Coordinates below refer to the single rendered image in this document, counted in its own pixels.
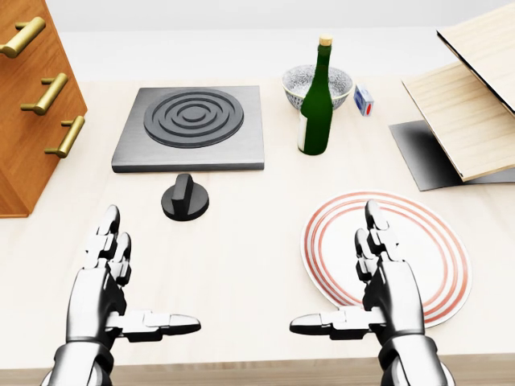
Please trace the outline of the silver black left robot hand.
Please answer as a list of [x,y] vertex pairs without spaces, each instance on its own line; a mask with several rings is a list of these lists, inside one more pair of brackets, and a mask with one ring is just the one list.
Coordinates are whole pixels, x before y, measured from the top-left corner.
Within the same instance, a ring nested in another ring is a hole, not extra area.
[[200,330],[197,318],[183,314],[126,311],[123,287],[130,281],[131,239],[119,232],[117,206],[110,205],[86,247],[86,261],[74,281],[68,304],[67,342],[101,343],[107,348],[117,338],[132,343],[156,342],[165,335]]

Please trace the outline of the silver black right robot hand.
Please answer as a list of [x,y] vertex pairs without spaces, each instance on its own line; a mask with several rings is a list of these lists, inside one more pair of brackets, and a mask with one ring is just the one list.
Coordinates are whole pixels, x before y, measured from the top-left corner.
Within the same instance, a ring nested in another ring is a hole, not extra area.
[[422,302],[410,264],[401,259],[398,240],[374,200],[365,205],[367,228],[354,236],[356,271],[365,283],[362,307],[307,314],[290,323],[300,335],[327,335],[332,340],[363,339],[374,333],[380,344],[402,335],[425,333]]

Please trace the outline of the round black stove knob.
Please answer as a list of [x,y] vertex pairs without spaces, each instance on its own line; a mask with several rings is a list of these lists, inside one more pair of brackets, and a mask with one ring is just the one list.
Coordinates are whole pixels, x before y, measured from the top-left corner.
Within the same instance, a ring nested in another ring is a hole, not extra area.
[[175,184],[161,198],[164,214],[175,221],[190,221],[202,216],[208,209],[206,189],[195,183],[187,173],[179,174]]

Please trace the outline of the flat dark stove plate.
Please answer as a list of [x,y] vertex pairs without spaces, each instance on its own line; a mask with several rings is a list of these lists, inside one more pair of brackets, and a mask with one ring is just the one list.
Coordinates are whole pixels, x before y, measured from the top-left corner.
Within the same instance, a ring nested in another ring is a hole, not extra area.
[[260,88],[140,88],[111,165],[117,173],[263,169]]

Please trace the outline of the white plate with red rings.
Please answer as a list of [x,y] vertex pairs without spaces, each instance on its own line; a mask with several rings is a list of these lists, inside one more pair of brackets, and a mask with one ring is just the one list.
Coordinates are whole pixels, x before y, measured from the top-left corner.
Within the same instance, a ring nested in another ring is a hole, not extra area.
[[330,198],[308,217],[300,236],[306,271],[335,306],[359,306],[365,284],[356,272],[354,236],[365,228],[365,205],[377,202],[418,284],[424,321],[437,326],[452,318],[472,288],[472,264],[449,224],[418,201],[389,191],[350,191]]

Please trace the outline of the wooden cabinet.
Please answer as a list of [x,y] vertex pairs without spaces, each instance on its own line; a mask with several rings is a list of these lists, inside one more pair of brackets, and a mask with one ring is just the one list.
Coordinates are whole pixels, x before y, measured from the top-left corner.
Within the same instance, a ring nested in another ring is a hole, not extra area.
[[[14,59],[0,54],[0,218],[29,216],[61,158],[45,154],[68,132],[62,121],[87,111],[45,0],[0,0],[0,44],[18,31],[14,25],[39,16],[45,28]],[[48,86],[42,78],[60,72],[68,82],[43,116],[22,111],[35,103]]]

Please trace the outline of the pale wood board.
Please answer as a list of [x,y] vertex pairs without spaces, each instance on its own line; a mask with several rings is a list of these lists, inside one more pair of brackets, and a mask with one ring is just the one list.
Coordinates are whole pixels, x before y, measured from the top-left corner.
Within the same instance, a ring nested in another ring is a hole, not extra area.
[[515,116],[515,2],[439,28],[437,36]]
[[515,168],[515,116],[465,65],[402,83],[463,181]]

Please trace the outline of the green glass bottle with cork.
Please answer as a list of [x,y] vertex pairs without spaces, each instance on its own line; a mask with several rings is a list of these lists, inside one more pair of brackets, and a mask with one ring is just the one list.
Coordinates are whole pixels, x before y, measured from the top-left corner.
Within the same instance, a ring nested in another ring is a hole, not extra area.
[[298,148],[308,155],[322,154],[328,145],[332,122],[332,98],[328,86],[328,69],[332,37],[319,37],[315,73],[300,110]]

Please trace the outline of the small blue white box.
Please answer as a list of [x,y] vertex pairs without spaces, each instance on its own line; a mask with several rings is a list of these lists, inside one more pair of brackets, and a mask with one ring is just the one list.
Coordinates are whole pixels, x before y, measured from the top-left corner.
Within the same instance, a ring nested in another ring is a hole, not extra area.
[[368,117],[373,108],[373,97],[369,90],[363,84],[357,84],[354,91],[353,99],[357,108],[364,117]]

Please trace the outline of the patterned grey white bowl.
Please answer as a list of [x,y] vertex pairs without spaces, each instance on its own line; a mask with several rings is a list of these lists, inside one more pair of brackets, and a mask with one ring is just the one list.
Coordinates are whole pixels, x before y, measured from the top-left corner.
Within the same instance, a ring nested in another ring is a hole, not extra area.
[[[303,100],[315,75],[314,64],[304,64],[288,70],[282,76],[282,86],[288,101],[297,109],[302,108]],[[332,97],[332,108],[338,109],[347,99],[354,87],[352,78],[344,71],[330,67],[328,86]]]

